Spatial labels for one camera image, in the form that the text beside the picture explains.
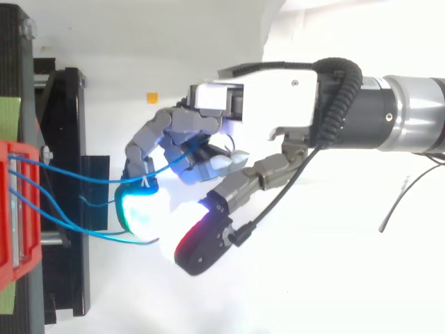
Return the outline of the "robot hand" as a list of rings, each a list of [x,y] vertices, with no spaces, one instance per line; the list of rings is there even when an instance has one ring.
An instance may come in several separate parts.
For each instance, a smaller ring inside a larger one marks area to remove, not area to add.
[[[257,63],[222,70],[158,110],[126,144],[115,192],[118,221],[141,241],[158,239],[190,276],[244,244],[259,219],[235,226],[234,212],[258,191],[287,191],[312,159],[310,129],[319,92],[310,64]],[[152,152],[187,185],[219,180],[202,199],[167,207]]]

